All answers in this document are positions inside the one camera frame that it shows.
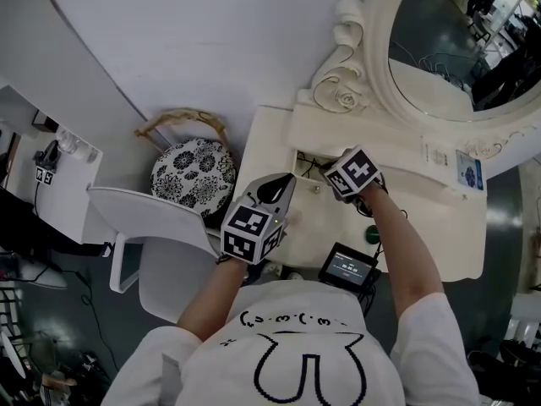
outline forearm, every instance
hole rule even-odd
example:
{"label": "forearm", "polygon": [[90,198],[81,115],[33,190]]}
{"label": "forearm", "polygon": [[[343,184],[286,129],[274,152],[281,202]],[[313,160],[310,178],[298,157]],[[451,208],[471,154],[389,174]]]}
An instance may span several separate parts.
{"label": "forearm", "polygon": [[440,274],[418,233],[389,195],[373,184],[362,193],[380,233],[398,317],[422,297],[443,292]]}
{"label": "forearm", "polygon": [[243,283],[248,265],[231,259],[218,265],[178,319],[177,326],[204,342],[226,323],[233,300]]}

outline small tablet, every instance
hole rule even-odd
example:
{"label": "small tablet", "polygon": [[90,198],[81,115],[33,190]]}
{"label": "small tablet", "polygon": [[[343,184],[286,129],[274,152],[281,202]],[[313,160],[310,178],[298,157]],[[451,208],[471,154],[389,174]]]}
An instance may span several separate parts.
{"label": "small tablet", "polygon": [[360,294],[378,261],[337,242],[321,268],[321,282]]}

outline oval mirror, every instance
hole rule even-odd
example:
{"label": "oval mirror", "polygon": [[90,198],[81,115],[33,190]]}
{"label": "oval mirror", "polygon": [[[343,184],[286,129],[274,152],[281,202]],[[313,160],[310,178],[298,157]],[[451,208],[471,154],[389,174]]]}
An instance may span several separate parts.
{"label": "oval mirror", "polygon": [[402,0],[389,43],[396,87],[421,112],[452,121],[538,95],[540,1]]}

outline green round object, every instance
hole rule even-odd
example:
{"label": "green round object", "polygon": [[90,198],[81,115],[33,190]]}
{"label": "green round object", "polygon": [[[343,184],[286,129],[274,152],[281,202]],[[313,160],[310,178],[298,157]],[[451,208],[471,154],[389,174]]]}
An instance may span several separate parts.
{"label": "green round object", "polygon": [[366,242],[368,242],[371,245],[376,245],[380,243],[380,232],[378,232],[378,228],[376,226],[370,226],[366,229],[366,232],[364,232],[364,238],[366,239]]}

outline floral stool seat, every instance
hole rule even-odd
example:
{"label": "floral stool seat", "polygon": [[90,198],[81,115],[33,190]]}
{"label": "floral stool seat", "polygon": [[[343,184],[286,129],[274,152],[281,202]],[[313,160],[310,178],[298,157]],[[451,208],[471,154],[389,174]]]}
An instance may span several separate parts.
{"label": "floral stool seat", "polygon": [[156,197],[209,218],[232,195],[236,177],[231,153],[219,141],[191,139],[170,147],[158,158],[150,187]]}

